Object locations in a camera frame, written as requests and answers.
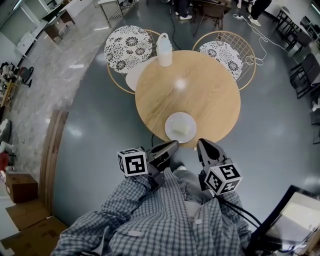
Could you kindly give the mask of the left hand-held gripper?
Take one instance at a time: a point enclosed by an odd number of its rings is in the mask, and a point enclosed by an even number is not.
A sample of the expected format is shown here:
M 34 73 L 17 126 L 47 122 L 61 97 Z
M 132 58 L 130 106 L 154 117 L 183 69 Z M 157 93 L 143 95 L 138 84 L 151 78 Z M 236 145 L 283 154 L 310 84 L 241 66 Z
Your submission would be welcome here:
M 179 147 L 180 143 L 172 140 L 157 144 L 147 151 L 136 148 L 118 151 L 119 168 L 125 177 L 146 175 L 154 192 L 165 183 L 164 170 Z

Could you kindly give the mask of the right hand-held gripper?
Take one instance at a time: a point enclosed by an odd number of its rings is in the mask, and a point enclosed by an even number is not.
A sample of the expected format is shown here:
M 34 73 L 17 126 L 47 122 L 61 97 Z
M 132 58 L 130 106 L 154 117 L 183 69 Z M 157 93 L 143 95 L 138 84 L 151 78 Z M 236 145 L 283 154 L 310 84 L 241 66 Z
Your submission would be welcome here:
M 199 184 L 202 191 L 209 190 L 213 196 L 234 192 L 242 180 L 242 174 L 237 164 L 223 164 L 227 155 L 216 143 L 200 138 L 197 141 L 197 154 L 203 170 L 199 174 Z

